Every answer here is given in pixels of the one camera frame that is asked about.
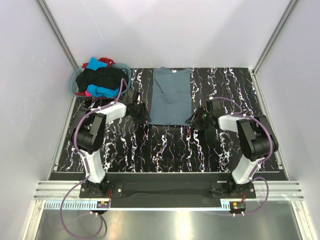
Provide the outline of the grey blue t shirt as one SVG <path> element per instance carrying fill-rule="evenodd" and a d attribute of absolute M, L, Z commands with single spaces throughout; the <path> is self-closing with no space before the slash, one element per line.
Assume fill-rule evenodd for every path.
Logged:
<path fill-rule="evenodd" d="M 192 115 L 191 69 L 153 69 L 150 125 L 188 126 Z"/>

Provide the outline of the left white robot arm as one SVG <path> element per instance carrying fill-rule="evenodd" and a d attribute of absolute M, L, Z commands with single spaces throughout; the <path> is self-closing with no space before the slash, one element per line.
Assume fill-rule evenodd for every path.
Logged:
<path fill-rule="evenodd" d="M 92 110 L 81 108 L 76 115 L 71 142 L 80 154 L 85 169 L 81 187 L 97 198 L 103 198 L 111 192 L 100 155 L 105 128 L 107 124 L 124 117 L 131 117 L 139 124 L 151 120 L 142 95 L 137 90 L 129 89 L 124 96 L 102 107 Z"/>

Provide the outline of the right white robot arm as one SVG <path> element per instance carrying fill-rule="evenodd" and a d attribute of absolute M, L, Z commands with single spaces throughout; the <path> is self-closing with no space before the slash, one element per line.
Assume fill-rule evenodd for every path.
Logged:
<path fill-rule="evenodd" d="M 242 114 L 241 109 L 224 114 L 222 100 L 240 106 L 225 97 L 212 97 L 205 106 L 198 107 L 185 123 L 197 130 L 214 128 L 237 133 L 242 152 L 239 163 L 219 190 L 211 190 L 212 193 L 227 194 L 236 199 L 250 189 L 250 184 L 255 180 L 254 174 L 278 151 L 279 143 L 265 115 L 249 116 Z"/>

